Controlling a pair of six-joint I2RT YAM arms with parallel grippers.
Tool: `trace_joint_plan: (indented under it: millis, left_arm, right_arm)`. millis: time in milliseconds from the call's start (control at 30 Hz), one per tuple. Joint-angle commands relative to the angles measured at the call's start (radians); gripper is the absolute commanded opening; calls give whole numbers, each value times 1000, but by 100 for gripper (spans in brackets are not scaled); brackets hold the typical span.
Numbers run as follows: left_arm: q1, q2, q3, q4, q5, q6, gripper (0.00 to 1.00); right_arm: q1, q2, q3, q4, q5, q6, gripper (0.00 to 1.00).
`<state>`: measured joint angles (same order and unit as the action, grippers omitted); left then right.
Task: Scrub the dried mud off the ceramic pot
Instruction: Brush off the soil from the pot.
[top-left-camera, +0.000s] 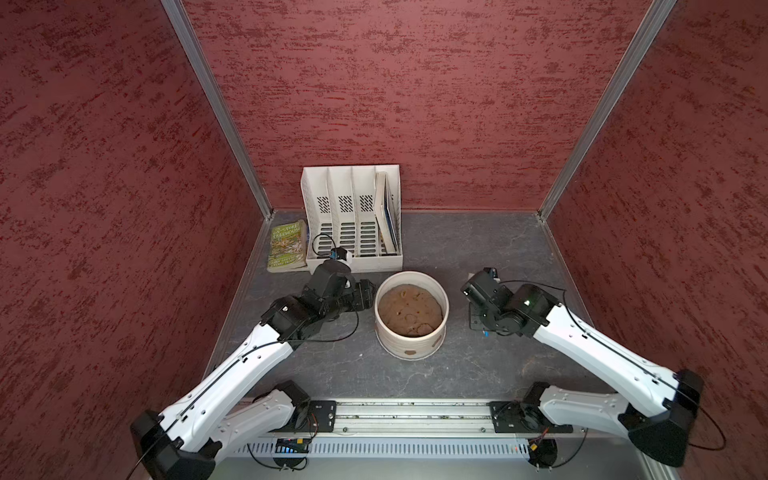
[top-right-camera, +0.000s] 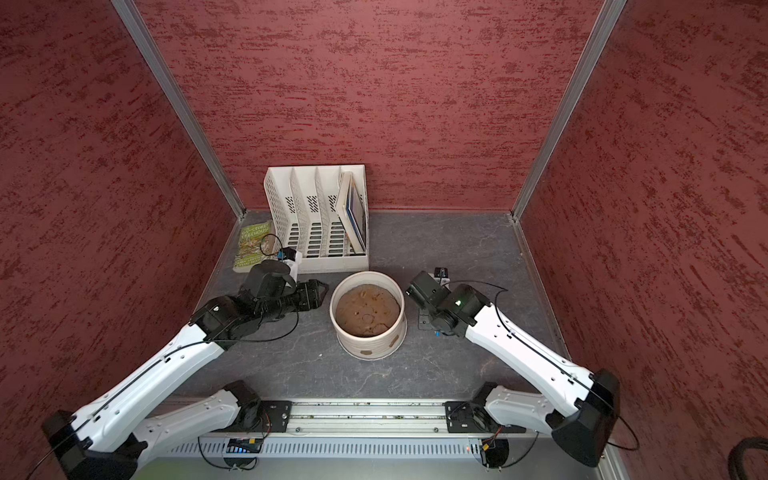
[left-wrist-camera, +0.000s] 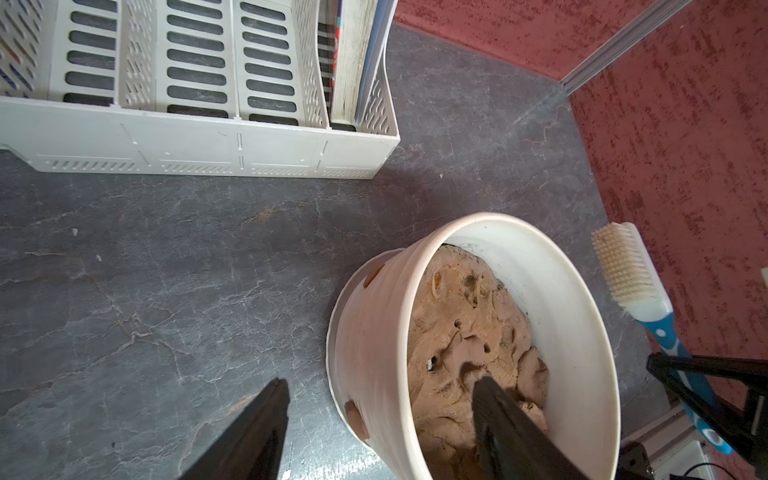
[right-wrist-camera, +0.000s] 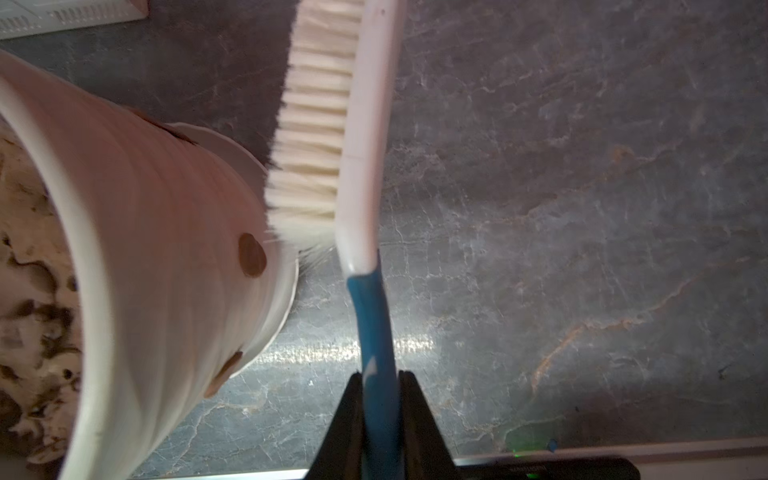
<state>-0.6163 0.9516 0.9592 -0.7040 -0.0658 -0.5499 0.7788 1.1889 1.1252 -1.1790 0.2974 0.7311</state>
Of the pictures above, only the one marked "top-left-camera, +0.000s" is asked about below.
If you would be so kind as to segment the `white ceramic pot with mud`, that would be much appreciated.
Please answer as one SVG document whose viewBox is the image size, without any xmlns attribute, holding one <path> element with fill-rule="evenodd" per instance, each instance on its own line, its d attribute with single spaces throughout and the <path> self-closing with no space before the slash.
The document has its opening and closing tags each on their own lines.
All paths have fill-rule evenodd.
<svg viewBox="0 0 768 480">
<path fill-rule="evenodd" d="M 447 335 L 448 296 L 431 276 L 403 271 L 388 277 L 374 303 L 375 333 L 381 346 L 404 361 L 435 354 Z"/>
</svg>

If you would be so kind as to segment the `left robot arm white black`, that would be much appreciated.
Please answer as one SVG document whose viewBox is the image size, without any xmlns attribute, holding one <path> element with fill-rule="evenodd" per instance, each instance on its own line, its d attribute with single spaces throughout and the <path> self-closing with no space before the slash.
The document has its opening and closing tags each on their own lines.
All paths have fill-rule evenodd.
<svg viewBox="0 0 768 480">
<path fill-rule="evenodd" d="M 357 280 L 343 260 L 327 259 L 298 295 L 276 299 L 243 343 L 189 393 L 131 424 L 138 465 L 153 479 L 207 479 L 250 440 L 287 425 L 299 428 L 310 398 L 292 381 L 239 408 L 238 403 L 327 321 L 373 307 L 376 285 Z"/>
</svg>

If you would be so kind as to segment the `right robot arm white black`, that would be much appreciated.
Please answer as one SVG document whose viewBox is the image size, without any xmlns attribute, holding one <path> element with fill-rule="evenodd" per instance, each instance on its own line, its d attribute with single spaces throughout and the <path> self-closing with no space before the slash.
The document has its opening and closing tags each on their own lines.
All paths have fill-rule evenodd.
<svg viewBox="0 0 768 480">
<path fill-rule="evenodd" d="M 536 382 L 521 400 L 495 409 L 496 417 L 518 418 L 529 432 L 573 426 L 609 433 L 661 464 L 684 464 L 704 386 L 698 374 L 674 372 L 625 348 L 582 321 L 547 286 L 523 283 L 512 291 L 495 269 L 486 268 L 462 292 L 484 331 L 536 340 L 613 389 L 597 394 Z"/>
</svg>

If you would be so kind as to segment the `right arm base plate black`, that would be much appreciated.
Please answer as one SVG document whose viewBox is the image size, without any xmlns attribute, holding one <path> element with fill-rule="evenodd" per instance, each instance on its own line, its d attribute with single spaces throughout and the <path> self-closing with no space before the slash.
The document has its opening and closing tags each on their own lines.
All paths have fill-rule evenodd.
<svg viewBox="0 0 768 480">
<path fill-rule="evenodd" d="M 496 433 L 560 434 L 573 433 L 572 425 L 556 425 L 532 405 L 520 401 L 492 401 L 488 404 Z"/>
</svg>

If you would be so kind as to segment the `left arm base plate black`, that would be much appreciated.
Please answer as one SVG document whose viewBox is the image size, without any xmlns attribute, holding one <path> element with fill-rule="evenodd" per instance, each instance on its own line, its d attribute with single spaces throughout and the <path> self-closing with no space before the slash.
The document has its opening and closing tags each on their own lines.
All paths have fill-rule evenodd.
<svg viewBox="0 0 768 480">
<path fill-rule="evenodd" d="M 334 431 L 338 403 L 334 400 L 309 400 L 298 407 L 294 430 L 298 432 L 330 433 Z"/>
</svg>

